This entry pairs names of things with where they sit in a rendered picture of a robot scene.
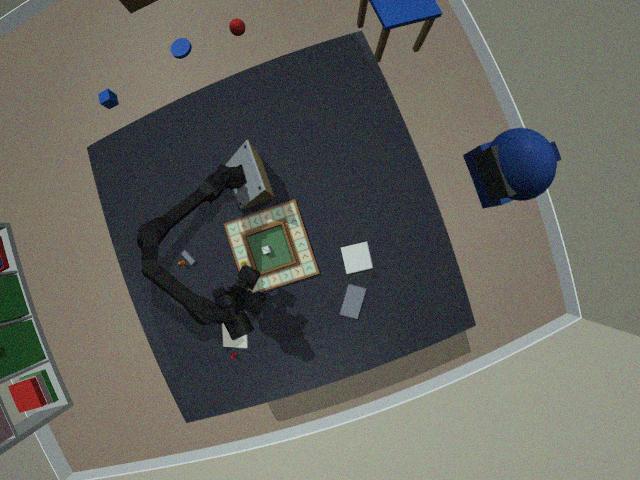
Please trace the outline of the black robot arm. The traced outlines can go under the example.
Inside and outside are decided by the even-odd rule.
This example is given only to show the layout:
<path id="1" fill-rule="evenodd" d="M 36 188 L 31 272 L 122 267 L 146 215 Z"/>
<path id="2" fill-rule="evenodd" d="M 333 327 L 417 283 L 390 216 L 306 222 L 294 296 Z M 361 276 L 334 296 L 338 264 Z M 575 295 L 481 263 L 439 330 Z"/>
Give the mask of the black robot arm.
<path id="1" fill-rule="evenodd" d="M 226 291 L 222 286 L 212 292 L 216 304 L 196 295 L 161 268 L 158 264 L 158 247 L 168 232 L 199 205 L 206 201 L 212 204 L 226 188 L 241 188 L 247 182 L 244 173 L 242 165 L 238 167 L 219 165 L 217 171 L 210 174 L 203 184 L 180 204 L 175 205 L 165 215 L 140 226 L 137 236 L 137 244 L 142 249 L 143 275 L 182 304 L 200 325 L 224 324 L 232 340 L 237 340 L 254 330 L 246 312 L 234 310 L 241 304 L 239 293 L 235 290 Z M 240 309 L 260 315 L 267 299 L 266 295 L 259 291 L 252 293 L 248 291 Z"/>

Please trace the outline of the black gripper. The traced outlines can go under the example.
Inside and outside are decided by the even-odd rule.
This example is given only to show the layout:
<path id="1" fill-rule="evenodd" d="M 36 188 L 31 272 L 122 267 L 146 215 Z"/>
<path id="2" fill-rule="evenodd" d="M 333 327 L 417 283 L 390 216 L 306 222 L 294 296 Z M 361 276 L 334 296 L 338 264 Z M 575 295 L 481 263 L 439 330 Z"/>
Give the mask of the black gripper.
<path id="1" fill-rule="evenodd" d="M 227 287 L 226 291 L 228 290 L 235 290 L 239 293 L 240 298 L 241 298 L 241 304 L 238 308 L 234 309 L 235 311 L 240 310 L 240 311 L 244 311 L 241 310 L 240 307 L 242 304 L 244 304 L 245 302 L 245 297 L 247 295 L 247 291 L 248 289 L 253 290 L 259 276 L 260 276 L 260 272 L 252 269 L 251 267 L 247 266 L 247 265 L 243 265 L 238 273 L 238 286 L 233 285 L 233 287 Z"/>

